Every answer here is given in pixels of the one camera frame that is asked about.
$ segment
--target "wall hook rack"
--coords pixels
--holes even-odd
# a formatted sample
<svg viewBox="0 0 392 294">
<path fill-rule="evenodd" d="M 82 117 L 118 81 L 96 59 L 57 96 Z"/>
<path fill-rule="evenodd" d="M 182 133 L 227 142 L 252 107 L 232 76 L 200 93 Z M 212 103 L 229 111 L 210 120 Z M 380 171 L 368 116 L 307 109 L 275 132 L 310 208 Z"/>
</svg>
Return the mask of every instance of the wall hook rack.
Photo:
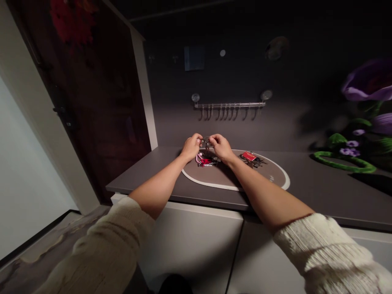
<svg viewBox="0 0 392 294">
<path fill-rule="evenodd" d="M 251 108 L 255 109 L 254 116 L 252 120 L 254 120 L 260 110 L 265 106 L 266 101 L 272 97 L 272 91 L 266 90 L 260 94 L 261 102 L 252 102 L 252 103 L 210 103 L 210 104 L 199 104 L 200 95 L 195 93 L 192 95 L 192 101 L 195 103 L 196 109 L 201 109 L 201 117 L 199 120 L 210 120 L 213 115 L 213 110 L 218 110 L 218 116 L 215 120 L 236 120 L 238 116 L 238 112 L 241 109 L 245 109 L 245 117 L 243 120 L 246 119 L 248 116 L 248 112 Z"/>
</svg>

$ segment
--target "sweater sleeve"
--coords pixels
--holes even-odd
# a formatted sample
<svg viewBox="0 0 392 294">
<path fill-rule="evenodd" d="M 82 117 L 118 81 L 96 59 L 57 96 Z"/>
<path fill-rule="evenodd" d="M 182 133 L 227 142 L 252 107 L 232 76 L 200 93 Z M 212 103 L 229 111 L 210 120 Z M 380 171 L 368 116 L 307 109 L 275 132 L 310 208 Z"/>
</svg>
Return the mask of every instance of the sweater sleeve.
<svg viewBox="0 0 392 294">
<path fill-rule="evenodd" d="M 392 275 L 332 219 L 313 214 L 274 236 L 307 293 L 391 293 Z"/>
<path fill-rule="evenodd" d="M 72 255 L 53 269 L 35 293 L 123 293 L 153 225 L 136 201 L 121 199 L 75 243 Z"/>
</svg>

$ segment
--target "gray countertop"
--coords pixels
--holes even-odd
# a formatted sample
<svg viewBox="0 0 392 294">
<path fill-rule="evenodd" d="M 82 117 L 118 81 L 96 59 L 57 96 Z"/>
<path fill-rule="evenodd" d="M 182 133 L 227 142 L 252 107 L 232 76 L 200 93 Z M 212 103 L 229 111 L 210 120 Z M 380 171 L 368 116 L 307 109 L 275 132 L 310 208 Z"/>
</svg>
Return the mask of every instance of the gray countertop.
<svg viewBox="0 0 392 294">
<path fill-rule="evenodd" d="M 155 175 L 179 154 L 178 147 L 157 147 L 106 186 L 108 191 L 128 194 Z M 316 212 L 334 217 L 340 225 L 392 232 L 392 197 L 349 176 L 322 165 L 308 153 L 255 151 L 280 165 L 289 175 L 288 192 Z M 377 170 L 376 173 L 391 176 Z M 252 211 L 242 192 L 203 186 L 180 174 L 172 201 L 237 211 Z"/>
</svg>

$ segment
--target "small purple flower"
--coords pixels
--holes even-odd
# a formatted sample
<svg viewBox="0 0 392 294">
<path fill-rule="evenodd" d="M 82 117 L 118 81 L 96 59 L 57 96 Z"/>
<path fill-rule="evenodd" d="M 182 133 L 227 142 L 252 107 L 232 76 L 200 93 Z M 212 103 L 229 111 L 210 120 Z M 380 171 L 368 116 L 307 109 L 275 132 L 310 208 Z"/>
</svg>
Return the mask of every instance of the small purple flower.
<svg viewBox="0 0 392 294">
<path fill-rule="evenodd" d="M 359 150 L 356 150 L 355 148 L 351 148 L 351 151 L 352 151 L 352 154 L 351 154 L 352 157 L 357 157 L 357 156 L 361 155 Z"/>
<path fill-rule="evenodd" d="M 359 146 L 359 143 L 358 143 L 358 141 L 348 141 L 348 142 L 346 143 L 346 145 L 347 145 L 348 147 L 358 147 L 358 146 Z"/>
<path fill-rule="evenodd" d="M 365 133 L 365 130 L 362 130 L 362 129 L 358 129 L 358 130 L 355 130 L 352 132 L 352 134 L 354 136 L 360 136 L 360 135 L 363 135 L 364 133 Z"/>
<path fill-rule="evenodd" d="M 392 99 L 392 59 L 370 60 L 350 73 L 342 93 L 349 101 Z"/>
<path fill-rule="evenodd" d="M 357 157 L 361 155 L 361 153 L 355 148 L 341 148 L 339 152 L 340 154 L 348 155 L 352 157 Z"/>
<path fill-rule="evenodd" d="M 392 136 L 392 113 L 376 116 L 372 123 L 372 131 L 374 133 Z"/>
<path fill-rule="evenodd" d="M 350 148 L 341 148 L 339 152 L 343 155 L 351 155 L 352 154 L 352 151 Z"/>
</svg>

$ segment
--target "dark gray wall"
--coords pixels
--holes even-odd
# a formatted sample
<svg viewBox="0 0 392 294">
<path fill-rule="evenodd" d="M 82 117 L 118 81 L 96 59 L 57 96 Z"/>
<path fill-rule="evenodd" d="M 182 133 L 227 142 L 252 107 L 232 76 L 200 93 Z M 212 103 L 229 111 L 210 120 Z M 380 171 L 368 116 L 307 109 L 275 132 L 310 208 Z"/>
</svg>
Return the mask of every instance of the dark gray wall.
<svg viewBox="0 0 392 294">
<path fill-rule="evenodd" d="M 341 84 L 365 61 L 392 52 L 387 33 L 371 24 L 313 20 L 214 36 L 148 40 L 145 53 L 158 145 L 182 146 L 194 132 L 221 133 L 234 149 L 306 151 L 315 141 L 322 145 L 325 131 L 339 131 L 355 108 L 344 101 Z M 264 50 L 277 36 L 286 36 L 291 48 L 274 63 L 265 59 Z M 205 45 L 203 71 L 184 71 L 187 45 Z M 155 57 L 151 64 L 149 55 Z M 173 55 L 179 56 L 176 64 Z M 266 89 L 272 89 L 274 96 L 254 121 L 253 111 L 245 121 L 239 116 L 236 121 L 199 121 L 201 111 L 191 102 L 195 92 L 200 103 L 258 102 Z"/>
</svg>

